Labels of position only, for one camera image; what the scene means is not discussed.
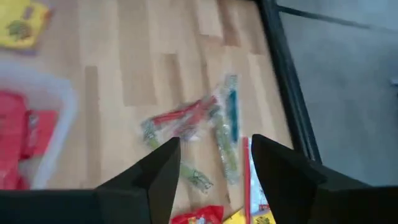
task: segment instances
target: candy wrapper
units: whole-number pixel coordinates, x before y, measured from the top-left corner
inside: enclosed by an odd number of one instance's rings
[[[184,162],[182,162],[180,165],[180,175],[186,178],[191,184],[193,184],[203,193],[207,193],[207,190],[213,186],[213,183],[205,174],[190,167]]]
[[[169,113],[147,119],[141,124],[144,142],[154,150],[172,137],[180,137],[183,141],[191,140],[198,131],[198,124],[205,119],[205,111],[214,102],[214,99],[206,97]],[[203,193],[207,193],[213,186],[205,174],[185,163],[181,163],[180,175]]]
[[[246,224],[246,217],[243,208],[224,220],[223,224]]]
[[[251,149],[251,138],[249,138],[249,149]],[[267,208],[268,202],[262,190],[256,168],[254,167],[253,156],[249,153],[250,164],[250,211],[252,214]]]
[[[229,184],[236,184],[239,180],[238,158],[231,137],[231,127],[225,113],[222,94],[215,94],[216,103],[209,110],[209,117],[214,125],[218,150],[224,166],[224,176]]]
[[[52,110],[29,110],[27,116],[26,145],[22,150],[22,159],[44,155],[58,119],[58,113]]]
[[[227,75],[224,81],[226,114],[231,126],[231,140],[237,147],[239,139],[238,76]]]
[[[274,216],[270,210],[263,210],[257,214],[252,215],[253,224],[276,224]]]
[[[52,15],[44,1],[0,1],[0,46],[24,53],[33,52]]]
[[[0,91],[0,190],[14,190],[26,131],[25,99]]]
[[[171,224],[220,224],[223,214],[222,206],[210,205],[193,213],[178,215],[171,220]]]

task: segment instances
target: clear plastic container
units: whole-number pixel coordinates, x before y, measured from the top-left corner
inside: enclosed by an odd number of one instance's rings
[[[30,181],[31,189],[44,189],[51,178],[63,143],[77,114],[77,96],[71,83],[43,74],[15,62],[0,62],[0,90],[24,95],[29,108],[58,111],[58,121],[41,158],[20,165],[21,174]]]

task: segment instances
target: red package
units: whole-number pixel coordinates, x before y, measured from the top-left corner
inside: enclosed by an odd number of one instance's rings
[[[18,161],[24,146],[25,100],[22,96],[0,91],[0,189],[16,188]]]
[[[51,110],[30,110],[27,116],[27,142],[21,155],[23,159],[41,156],[45,153],[57,124],[58,113]]]
[[[210,205],[193,213],[178,215],[172,219],[172,224],[212,223],[220,224],[223,219],[224,208],[222,206]]]
[[[29,182],[27,181],[27,179],[25,179],[25,177],[18,175],[17,178],[18,178],[18,181],[17,181],[17,185],[14,188],[14,190],[29,190],[30,189]]]

